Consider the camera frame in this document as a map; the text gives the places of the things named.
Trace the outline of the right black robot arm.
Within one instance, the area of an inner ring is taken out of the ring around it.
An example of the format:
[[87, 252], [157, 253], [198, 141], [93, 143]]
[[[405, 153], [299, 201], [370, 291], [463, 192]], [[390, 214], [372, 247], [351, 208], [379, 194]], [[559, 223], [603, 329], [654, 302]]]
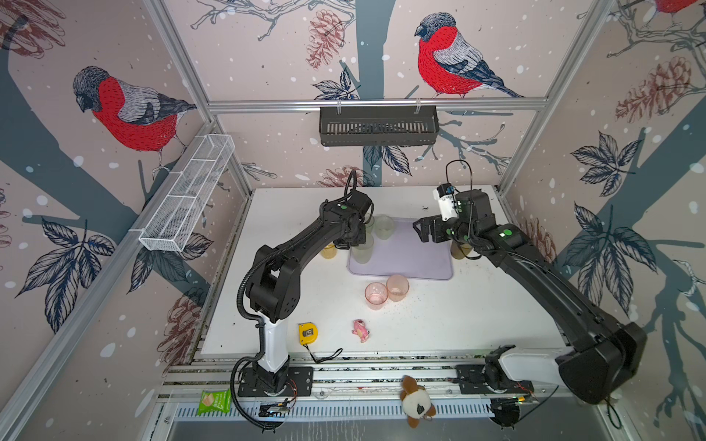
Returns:
[[433, 192], [441, 212], [413, 224], [419, 239], [449, 242], [461, 258], [486, 259], [515, 279], [550, 314], [566, 338], [562, 349], [502, 345], [485, 357], [489, 389], [531, 381], [565, 387], [587, 404], [608, 402], [637, 373], [647, 335], [593, 305], [564, 279], [518, 226], [496, 223], [489, 196], [450, 181]]

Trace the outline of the clear pale plastic cup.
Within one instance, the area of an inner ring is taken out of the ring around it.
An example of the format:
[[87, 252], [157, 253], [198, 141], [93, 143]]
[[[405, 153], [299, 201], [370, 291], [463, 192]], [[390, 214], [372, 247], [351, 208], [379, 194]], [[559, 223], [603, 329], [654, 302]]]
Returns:
[[351, 255], [355, 262], [361, 265], [366, 265], [372, 257], [374, 247], [374, 237], [371, 233], [366, 234], [364, 244], [359, 244], [351, 247]]

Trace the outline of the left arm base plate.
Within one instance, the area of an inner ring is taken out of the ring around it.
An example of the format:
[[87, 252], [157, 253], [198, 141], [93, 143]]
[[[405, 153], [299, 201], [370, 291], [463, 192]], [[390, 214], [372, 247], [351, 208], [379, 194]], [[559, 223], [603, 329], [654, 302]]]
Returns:
[[246, 367], [239, 380], [239, 398], [309, 397], [312, 393], [314, 370], [311, 367], [284, 366], [278, 372], [269, 372], [255, 365]]

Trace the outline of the pale green plastic cup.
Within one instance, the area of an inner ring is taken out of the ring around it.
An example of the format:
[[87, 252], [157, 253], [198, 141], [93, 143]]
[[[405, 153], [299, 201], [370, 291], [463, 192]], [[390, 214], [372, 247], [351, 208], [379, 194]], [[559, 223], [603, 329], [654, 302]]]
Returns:
[[375, 235], [380, 240], [388, 240], [393, 236], [395, 232], [395, 221], [393, 218], [387, 215], [380, 215], [375, 217], [373, 230]]

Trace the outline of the bright green plastic cup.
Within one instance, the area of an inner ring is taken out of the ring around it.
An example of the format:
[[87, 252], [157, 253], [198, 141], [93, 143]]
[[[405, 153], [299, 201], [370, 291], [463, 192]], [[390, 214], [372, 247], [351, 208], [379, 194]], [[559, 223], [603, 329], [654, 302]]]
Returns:
[[372, 234], [375, 224], [375, 217], [369, 216], [369, 219], [364, 223], [366, 233]]

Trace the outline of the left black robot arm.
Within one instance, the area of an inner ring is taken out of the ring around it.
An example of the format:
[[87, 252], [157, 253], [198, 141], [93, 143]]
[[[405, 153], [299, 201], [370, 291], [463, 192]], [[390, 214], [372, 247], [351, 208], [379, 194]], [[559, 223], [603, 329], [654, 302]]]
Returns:
[[347, 176], [343, 196], [325, 200], [317, 218], [292, 239], [276, 247], [263, 245], [255, 255], [236, 293], [238, 313], [253, 321], [258, 332], [258, 351], [243, 356], [233, 366], [230, 393], [238, 413], [262, 432], [274, 432], [281, 422], [255, 419], [238, 401], [235, 382], [247, 372], [267, 391], [280, 392], [286, 387], [290, 354], [287, 349], [287, 325], [301, 299], [301, 276], [306, 266], [329, 244], [347, 250], [366, 243], [366, 222], [372, 219], [374, 203], [358, 190], [358, 172]]

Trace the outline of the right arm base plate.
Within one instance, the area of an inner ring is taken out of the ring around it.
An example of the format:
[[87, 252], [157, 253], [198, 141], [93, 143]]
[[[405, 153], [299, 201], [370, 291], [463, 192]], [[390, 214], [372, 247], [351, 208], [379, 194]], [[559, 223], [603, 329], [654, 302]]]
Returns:
[[452, 382], [459, 386], [462, 395], [534, 393], [530, 381], [510, 380], [503, 373], [488, 374], [485, 365], [457, 365], [455, 371], [457, 377]]

